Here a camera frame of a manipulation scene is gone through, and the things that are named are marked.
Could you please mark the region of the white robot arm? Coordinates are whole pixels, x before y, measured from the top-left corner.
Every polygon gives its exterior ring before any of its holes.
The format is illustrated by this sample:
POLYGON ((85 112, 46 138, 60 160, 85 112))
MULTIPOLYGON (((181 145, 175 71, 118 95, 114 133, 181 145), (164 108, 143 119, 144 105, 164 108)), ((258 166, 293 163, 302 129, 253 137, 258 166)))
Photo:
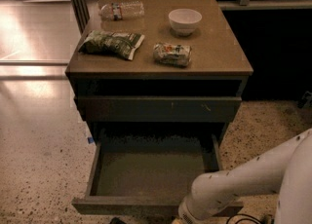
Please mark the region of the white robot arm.
POLYGON ((232 170, 203 173, 178 208, 182 224, 202 224, 241 197, 276 194, 274 224, 312 223, 312 130, 232 170))

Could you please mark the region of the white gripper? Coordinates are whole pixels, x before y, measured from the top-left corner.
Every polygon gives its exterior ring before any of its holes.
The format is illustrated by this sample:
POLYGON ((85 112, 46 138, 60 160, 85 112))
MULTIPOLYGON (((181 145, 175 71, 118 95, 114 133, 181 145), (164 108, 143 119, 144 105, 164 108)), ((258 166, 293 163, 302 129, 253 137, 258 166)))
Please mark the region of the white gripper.
POLYGON ((178 207, 178 217, 182 224, 199 224, 201 209, 192 199, 184 198, 178 207))

